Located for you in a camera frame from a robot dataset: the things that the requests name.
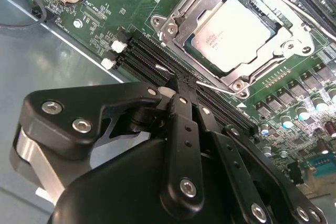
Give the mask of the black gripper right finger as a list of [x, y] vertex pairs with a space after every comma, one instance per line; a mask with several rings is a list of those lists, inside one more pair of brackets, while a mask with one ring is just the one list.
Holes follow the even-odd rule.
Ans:
[[240, 129], [221, 129], [206, 106], [198, 102], [194, 78], [187, 85], [201, 131], [224, 168], [233, 193], [234, 223], [327, 223], [316, 207]]

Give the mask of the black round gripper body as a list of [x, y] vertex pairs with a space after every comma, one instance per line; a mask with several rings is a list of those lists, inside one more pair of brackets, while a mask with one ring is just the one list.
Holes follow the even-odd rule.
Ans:
[[[146, 141], [74, 180], [50, 223], [178, 223], [161, 204], [165, 142]], [[204, 206], [189, 223], [244, 223], [223, 169], [202, 156]]]

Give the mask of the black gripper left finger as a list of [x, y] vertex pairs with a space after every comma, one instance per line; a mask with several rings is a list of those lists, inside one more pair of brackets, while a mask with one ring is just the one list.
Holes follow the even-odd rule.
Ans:
[[121, 135], [148, 131], [146, 141], [165, 142], [161, 204], [178, 221], [192, 219], [204, 205], [193, 106], [187, 82], [176, 77], [161, 89], [134, 82], [35, 91], [24, 99], [13, 146], [56, 206], [74, 180], [94, 169], [90, 155], [107, 119]]

